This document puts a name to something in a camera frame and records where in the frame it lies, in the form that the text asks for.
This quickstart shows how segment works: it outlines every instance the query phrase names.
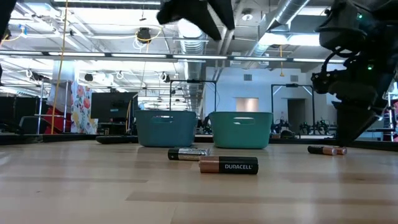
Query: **floral artwork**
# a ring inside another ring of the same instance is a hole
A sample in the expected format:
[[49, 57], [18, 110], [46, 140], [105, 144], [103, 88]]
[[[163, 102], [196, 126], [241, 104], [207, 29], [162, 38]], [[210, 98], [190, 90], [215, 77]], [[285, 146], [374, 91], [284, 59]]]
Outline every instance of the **floral artwork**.
[[92, 90], [77, 82], [72, 83], [72, 126], [71, 132], [81, 134], [96, 134], [98, 120], [91, 119]]

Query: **wooden table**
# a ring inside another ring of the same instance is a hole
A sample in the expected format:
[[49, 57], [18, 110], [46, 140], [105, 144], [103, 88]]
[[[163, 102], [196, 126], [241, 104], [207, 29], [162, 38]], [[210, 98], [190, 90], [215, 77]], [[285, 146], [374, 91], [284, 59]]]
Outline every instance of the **wooden table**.
[[397, 153], [212, 149], [258, 157], [258, 175], [226, 175], [166, 152], [95, 141], [0, 147], [0, 223], [398, 223]]

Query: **basket handle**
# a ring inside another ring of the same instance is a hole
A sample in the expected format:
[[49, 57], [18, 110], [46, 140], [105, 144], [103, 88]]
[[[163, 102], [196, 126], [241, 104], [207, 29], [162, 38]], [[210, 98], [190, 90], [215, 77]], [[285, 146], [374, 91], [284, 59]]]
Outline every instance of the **basket handle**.
[[249, 117], [235, 117], [233, 118], [233, 123], [238, 125], [252, 125], [256, 123], [256, 120]]
[[174, 117], [168, 115], [157, 115], [153, 116], [151, 118], [151, 121], [153, 123], [169, 124], [174, 122]]

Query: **plastic basket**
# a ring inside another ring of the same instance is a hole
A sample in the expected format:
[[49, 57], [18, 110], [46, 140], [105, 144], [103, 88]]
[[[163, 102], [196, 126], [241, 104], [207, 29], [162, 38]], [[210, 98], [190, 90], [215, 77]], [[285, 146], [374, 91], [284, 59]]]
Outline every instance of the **plastic basket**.
[[136, 111], [139, 144], [145, 147], [188, 147], [195, 140], [196, 113]]
[[210, 114], [216, 147], [262, 149], [271, 133], [272, 113], [213, 112]]

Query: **duracell battery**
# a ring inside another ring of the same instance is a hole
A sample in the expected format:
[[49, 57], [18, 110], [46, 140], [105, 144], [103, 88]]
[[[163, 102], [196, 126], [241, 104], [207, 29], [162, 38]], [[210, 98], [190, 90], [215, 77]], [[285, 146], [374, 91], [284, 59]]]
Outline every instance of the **duracell battery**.
[[308, 152], [311, 154], [321, 154], [329, 156], [337, 155], [337, 149], [330, 146], [309, 146]]
[[199, 161], [200, 156], [208, 156], [209, 149], [175, 148], [167, 153], [170, 160]]
[[201, 156], [201, 173], [257, 174], [259, 163], [256, 157]]
[[346, 155], [347, 154], [347, 148], [346, 147], [335, 147], [337, 150], [338, 155]]

